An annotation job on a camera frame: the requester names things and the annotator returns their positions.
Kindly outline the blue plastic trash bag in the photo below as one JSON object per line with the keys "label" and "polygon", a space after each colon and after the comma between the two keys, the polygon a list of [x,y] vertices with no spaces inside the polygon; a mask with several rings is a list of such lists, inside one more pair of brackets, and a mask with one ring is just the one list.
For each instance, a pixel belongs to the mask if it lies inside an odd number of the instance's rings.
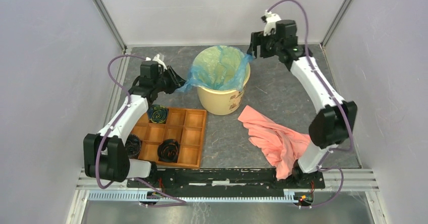
{"label": "blue plastic trash bag", "polygon": [[226,45],[211,46],[194,59],[186,83],[178,92],[187,92],[192,87],[210,90],[241,91],[245,77],[249,75],[249,64],[253,57],[242,50]]}

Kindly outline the yellow plastic trash bin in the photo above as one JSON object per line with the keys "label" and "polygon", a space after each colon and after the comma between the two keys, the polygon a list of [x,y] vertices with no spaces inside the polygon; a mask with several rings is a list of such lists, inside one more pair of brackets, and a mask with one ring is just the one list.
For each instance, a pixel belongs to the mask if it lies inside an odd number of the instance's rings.
{"label": "yellow plastic trash bin", "polygon": [[244,87],[241,91],[228,90],[228,91],[217,91],[210,90],[203,87],[196,87],[198,98],[202,106],[210,113],[214,115],[228,115],[237,110],[240,106],[243,94],[246,89],[246,84],[250,77],[250,64],[249,64],[249,75],[245,77]]}

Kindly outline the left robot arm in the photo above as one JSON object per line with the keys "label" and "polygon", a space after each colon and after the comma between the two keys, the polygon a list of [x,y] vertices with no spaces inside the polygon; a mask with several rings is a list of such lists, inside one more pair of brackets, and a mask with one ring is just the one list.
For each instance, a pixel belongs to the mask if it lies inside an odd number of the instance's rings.
{"label": "left robot arm", "polygon": [[158,183],[158,173],[145,160],[130,159],[125,143],[138,120],[149,110],[160,92],[172,94],[185,84],[170,66],[147,60],[140,65],[140,75],[127,90],[124,103],[113,118],[96,134],[83,140],[84,170],[88,177],[123,182],[139,178],[146,187]]}

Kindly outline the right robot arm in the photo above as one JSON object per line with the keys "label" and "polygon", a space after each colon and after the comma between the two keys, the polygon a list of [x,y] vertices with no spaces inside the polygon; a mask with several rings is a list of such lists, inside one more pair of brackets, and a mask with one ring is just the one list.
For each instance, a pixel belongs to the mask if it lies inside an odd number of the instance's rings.
{"label": "right robot arm", "polygon": [[253,58],[277,56],[297,78],[315,108],[316,116],[309,125],[309,143],[297,145],[296,156],[285,159],[276,167],[278,180],[290,176],[298,188],[306,187],[312,173],[320,171],[324,160],[346,139],[353,140],[357,115],[354,101],[346,101],[337,93],[320,71],[307,45],[298,44],[294,20],[264,17],[262,31],[252,32],[247,54]]}

